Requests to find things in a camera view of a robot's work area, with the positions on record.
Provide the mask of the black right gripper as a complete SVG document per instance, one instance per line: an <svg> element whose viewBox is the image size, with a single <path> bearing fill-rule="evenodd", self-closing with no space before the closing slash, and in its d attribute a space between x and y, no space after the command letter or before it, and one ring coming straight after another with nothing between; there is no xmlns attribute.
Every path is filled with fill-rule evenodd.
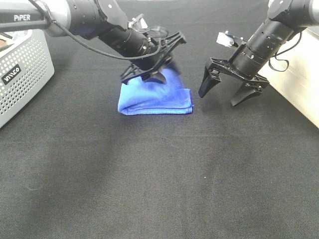
<svg viewBox="0 0 319 239"><path fill-rule="evenodd" d="M261 95L262 88L269 85L267 78L256 74L246 76L237 70L229 60L209 58L206 62L204 76L198 94L203 98L215 85L221 82L220 74L226 74L243 82L230 103L234 107L243 101Z"/></svg>

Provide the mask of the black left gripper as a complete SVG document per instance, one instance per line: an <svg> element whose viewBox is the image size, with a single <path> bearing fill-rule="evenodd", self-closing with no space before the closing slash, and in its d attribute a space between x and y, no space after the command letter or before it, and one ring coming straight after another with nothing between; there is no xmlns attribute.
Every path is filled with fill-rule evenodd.
<svg viewBox="0 0 319 239"><path fill-rule="evenodd" d="M141 59L131 60L130 66L120 75L121 82L127 85L130 80L140 77L143 82L166 84L166 78L161 71L167 66L175 69L171 52L185 43L186 39L181 32L160 39L157 44L159 48L154 55L145 55Z"/></svg>

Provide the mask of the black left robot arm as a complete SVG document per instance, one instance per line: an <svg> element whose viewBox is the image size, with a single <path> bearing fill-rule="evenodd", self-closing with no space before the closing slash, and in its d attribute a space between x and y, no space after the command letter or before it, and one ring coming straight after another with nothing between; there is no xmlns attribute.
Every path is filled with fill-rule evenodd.
<svg viewBox="0 0 319 239"><path fill-rule="evenodd" d="M162 26L148 27L143 14L132 19L115 0L2 0L1 32L45 30L53 37L70 36L87 47L78 36L99 38L118 55L95 50L111 58L129 60L121 75L127 84L140 77L144 82L166 83L165 67L175 69L171 52L186 39L181 32L169 35Z"/></svg>

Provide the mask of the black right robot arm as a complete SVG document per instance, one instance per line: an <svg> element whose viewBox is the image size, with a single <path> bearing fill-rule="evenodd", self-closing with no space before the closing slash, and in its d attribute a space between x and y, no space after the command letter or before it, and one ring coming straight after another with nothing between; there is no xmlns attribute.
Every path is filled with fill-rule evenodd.
<svg viewBox="0 0 319 239"><path fill-rule="evenodd" d="M231 100L231 105L258 96L268 86L267 78L258 74L278 50L296 34L319 23L319 2L317 0L274 0L267 18L247 42L238 45L228 60L210 58L198 90L204 97L209 90L220 83L219 74L227 74L242 81L242 85Z"/></svg>

